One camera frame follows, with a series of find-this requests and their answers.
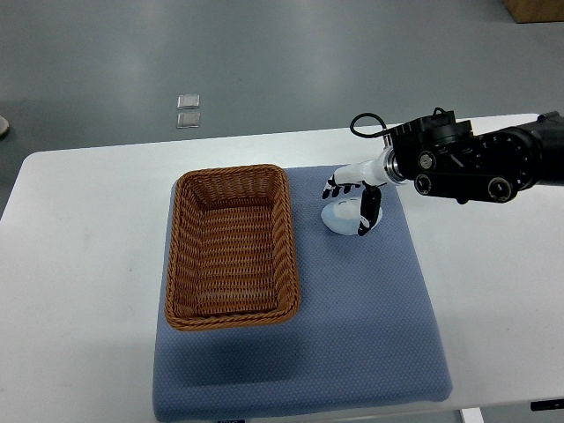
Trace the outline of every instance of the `person's foot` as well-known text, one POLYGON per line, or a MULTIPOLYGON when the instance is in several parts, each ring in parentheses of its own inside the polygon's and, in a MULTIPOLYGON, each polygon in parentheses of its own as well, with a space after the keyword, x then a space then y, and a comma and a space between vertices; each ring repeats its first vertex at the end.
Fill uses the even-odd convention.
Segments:
POLYGON ((2 116, 0 116, 0 137, 8 132, 10 128, 10 124, 6 121, 2 116))

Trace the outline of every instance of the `cardboard box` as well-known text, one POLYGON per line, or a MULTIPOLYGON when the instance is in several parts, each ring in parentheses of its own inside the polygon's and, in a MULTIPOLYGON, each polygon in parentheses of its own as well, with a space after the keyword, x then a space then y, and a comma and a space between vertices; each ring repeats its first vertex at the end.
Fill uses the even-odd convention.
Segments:
POLYGON ((518 24, 564 22, 564 0, 503 0, 518 24))

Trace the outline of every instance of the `wire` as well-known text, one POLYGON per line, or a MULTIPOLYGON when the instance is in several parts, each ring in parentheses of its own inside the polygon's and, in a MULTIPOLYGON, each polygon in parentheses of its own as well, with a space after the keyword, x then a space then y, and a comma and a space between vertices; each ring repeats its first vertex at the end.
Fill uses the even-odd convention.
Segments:
POLYGON ((444 111, 444 108, 434 108, 434 112, 433 112, 433 115, 431 117, 435 118, 438 115, 437 112, 441 112, 441 115, 447 114, 447 112, 444 111))
POLYGON ((375 115, 374 113, 361 113, 360 115, 356 116, 354 119, 352 119, 351 121, 351 125, 349 126, 349 128, 351 129, 351 132, 356 135, 357 137, 361 137, 361 138, 378 138, 381 134, 380 131, 375 132, 373 134, 364 134, 362 132, 358 132, 355 128, 354 125, 356 124, 356 122, 358 122, 360 119, 362 119, 363 117, 371 117, 373 119, 376 119, 376 121, 378 121, 381 125, 382 125, 382 129, 385 130, 386 129, 386 123, 384 122, 384 120, 379 116, 379 115, 375 115))

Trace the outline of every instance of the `white table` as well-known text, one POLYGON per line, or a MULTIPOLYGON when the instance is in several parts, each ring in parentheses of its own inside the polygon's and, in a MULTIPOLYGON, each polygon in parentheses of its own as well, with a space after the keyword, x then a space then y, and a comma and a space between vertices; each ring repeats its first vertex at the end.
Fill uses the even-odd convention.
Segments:
MULTIPOLYGON (((535 117, 472 123, 478 134, 535 117)), ((28 157, 0 220, 3 419, 154 421, 152 360, 165 232, 180 175, 253 163, 352 163, 381 149, 380 140, 343 129, 28 157)), ((537 186, 508 204, 464 206, 421 197, 410 183, 398 192, 454 390, 439 404, 308 419, 564 397, 564 188, 537 186)))

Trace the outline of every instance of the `basket rim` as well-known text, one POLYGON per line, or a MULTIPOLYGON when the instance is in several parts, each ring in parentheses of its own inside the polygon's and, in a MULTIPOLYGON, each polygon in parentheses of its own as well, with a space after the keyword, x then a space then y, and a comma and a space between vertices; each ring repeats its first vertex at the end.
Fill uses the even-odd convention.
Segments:
POLYGON ((165 317, 168 324, 177 330, 210 330, 210 329, 224 329, 232 327, 242 327, 251 325, 262 325, 272 323, 282 323, 292 318, 299 310, 301 304, 300 294, 300 278, 298 273, 297 257, 295 250, 295 240, 293 233, 293 218, 290 200, 289 184, 286 172, 283 168, 272 165, 247 165, 239 167, 216 167, 209 169, 199 169, 187 172, 176 183, 174 192, 173 204, 173 221, 171 224, 170 236, 170 252, 168 255, 167 266, 167 288, 165 295, 165 317), (284 231, 281 236, 282 253, 284 260, 288 265, 284 267, 286 281, 282 285, 286 290, 287 298, 283 308, 276 308, 270 311, 261 311, 253 313, 233 313, 225 315, 194 315, 190 317, 178 316, 174 312, 174 301, 176 294, 176 265, 177 261, 173 259, 173 251, 179 247, 179 224, 174 220, 175 212, 179 211, 181 196, 186 185, 189 184, 194 178, 199 176, 236 176, 238 174, 253 174, 261 172, 272 172, 275 177, 281 178, 282 194, 277 204, 281 207, 281 217, 284 220, 284 231))

